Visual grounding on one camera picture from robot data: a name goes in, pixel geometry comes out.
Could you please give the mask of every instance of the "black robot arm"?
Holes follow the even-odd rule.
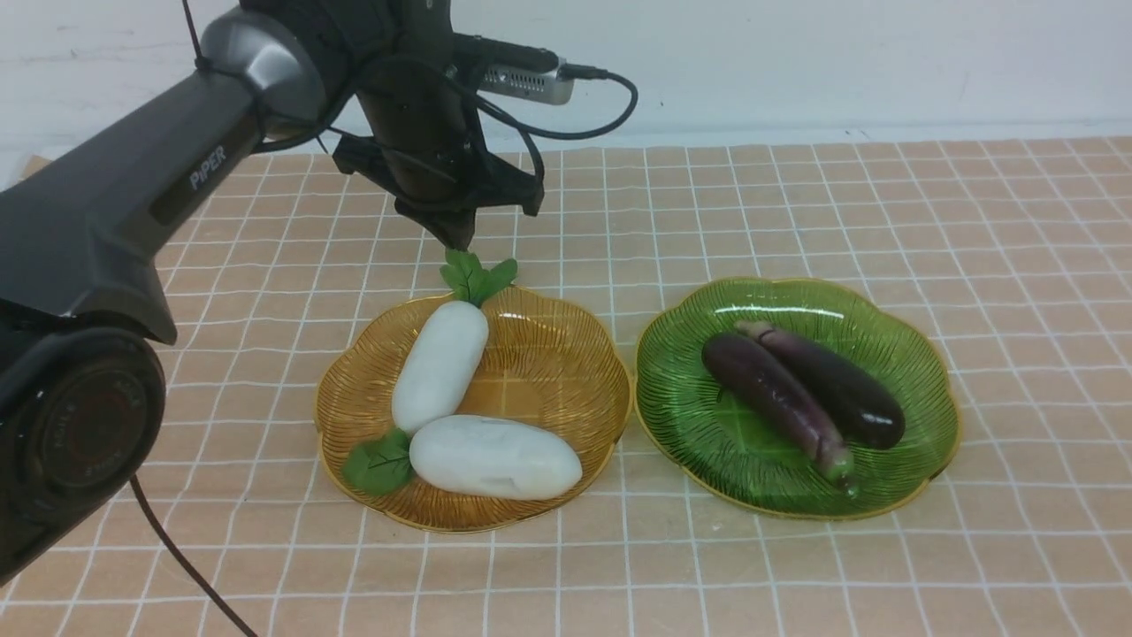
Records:
[[[196,71],[0,192],[0,586],[148,456],[165,378],[147,342],[177,342],[154,257],[245,157],[315,139],[357,96],[372,135],[342,134],[340,170],[466,249],[478,207],[538,213],[532,135],[595,136],[636,103],[619,76],[453,33],[449,0],[241,0],[194,40]],[[526,127],[477,95],[560,104],[601,77],[632,100],[591,134]],[[487,149],[478,111],[520,130],[533,174]]]

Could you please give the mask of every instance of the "radish leaf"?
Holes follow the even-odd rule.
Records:
[[[518,262],[507,258],[487,269],[474,252],[448,249],[447,262],[440,266],[440,276],[452,287],[453,295],[477,307],[507,289],[518,275]]]
[[[409,463],[409,434],[393,428],[377,440],[358,445],[342,465],[342,479],[374,498],[401,489],[413,479],[413,468]]]

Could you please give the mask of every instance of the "eggplant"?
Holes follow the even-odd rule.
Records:
[[[735,328],[766,348],[813,394],[841,433],[873,449],[892,449],[904,437],[904,412],[868,372],[832,350],[765,321]]]
[[[743,335],[723,333],[707,339],[701,356],[722,389],[797,446],[825,481],[857,497],[849,446],[829,414],[770,352]]]

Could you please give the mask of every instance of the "tiled surface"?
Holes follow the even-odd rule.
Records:
[[[441,251],[325,157],[248,161],[161,255],[181,345],[143,484],[260,631],[402,637],[1123,636],[1132,626],[1132,139],[547,154],[473,248],[623,352],[712,277],[839,279],[936,341],[967,440],[895,514],[753,517],[633,423],[598,484],[426,536],[335,492],[314,384]],[[235,635],[120,497],[0,591],[0,635]]]

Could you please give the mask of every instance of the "cable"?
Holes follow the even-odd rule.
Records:
[[[288,119],[290,121],[293,121],[294,123],[309,126],[310,131],[303,135],[298,135],[291,139],[281,139],[278,141],[268,141],[260,144],[259,147],[254,150],[254,154],[291,149],[297,146],[301,146],[307,141],[314,140],[319,135],[321,135],[323,131],[328,130],[331,123],[333,123],[334,120],[336,120],[338,115],[342,114],[342,110],[345,109],[345,105],[350,102],[350,98],[353,97],[353,95],[358,92],[361,78],[368,77],[369,72],[372,72],[380,66],[395,62],[415,64],[420,67],[422,70],[437,76],[440,80],[447,84],[449,88],[455,91],[463,100],[475,104],[479,110],[483,111],[487,115],[495,119],[496,121],[499,121],[500,123],[514,128],[517,132],[520,132],[521,136],[529,135],[533,137],[542,137],[546,139],[558,139],[558,140],[569,140],[569,141],[600,137],[602,135],[616,130],[623,123],[628,121],[628,119],[633,115],[633,112],[636,110],[637,102],[640,101],[640,92],[637,91],[636,85],[633,84],[633,81],[625,76],[597,67],[569,64],[569,63],[564,64],[561,74],[567,78],[590,79],[590,80],[607,79],[620,84],[629,92],[629,103],[625,106],[625,110],[621,111],[621,114],[619,114],[617,119],[612,120],[611,122],[604,126],[593,128],[590,130],[581,130],[576,132],[559,132],[555,130],[547,130],[544,128],[538,128],[529,123],[518,121],[499,105],[495,104],[487,97],[480,95],[475,91],[468,88],[466,86],[457,81],[455,78],[449,77],[447,74],[437,69],[436,67],[434,67],[432,64],[428,63],[422,59],[403,54],[377,58],[377,55],[375,54],[368,58],[361,64],[359,64],[360,68],[357,69],[357,71],[354,71],[351,75],[350,81],[346,83],[346,85],[340,92],[337,98],[332,103],[332,107],[328,109],[326,114],[318,121],[309,121],[300,118],[288,117],[282,113],[272,113],[275,117]],[[533,141],[528,141],[526,146],[528,149],[532,152],[532,154],[538,153],[538,149],[532,147]],[[383,149],[391,150],[392,148],[383,146]]]
[[[134,490],[134,497],[137,498],[138,507],[142,508],[142,514],[145,516],[145,519],[149,522],[149,526],[153,527],[154,533],[156,533],[157,537],[161,539],[161,543],[164,544],[165,549],[173,554],[173,559],[181,565],[185,573],[189,574],[189,577],[197,583],[197,586],[199,586],[206,595],[212,597],[212,601],[216,604],[216,606],[220,608],[225,616],[228,616],[228,619],[232,620],[232,623],[234,623],[246,637],[258,637],[256,631],[252,630],[247,622],[240,619],[240,616],[235,614],[232,606],[228,605],[228,602],[220,596],[220,593],[217,593],[216,589],[208,584],[208,580],[200,575],[200,571],[192,566],[192,562],[190,562],[188,558],[181,553],[181,550],[177,548],[173,540],[169,537],[169,534],[165,533],[164,528],[162,528],[161,522],[157,520],[157,516],[154,515],[153,508],[149,507],[149,501],[146,500],[145,493],[142,491],[142,483],[138,482],[138,477],[136,475],[130,479],[130,489]]]

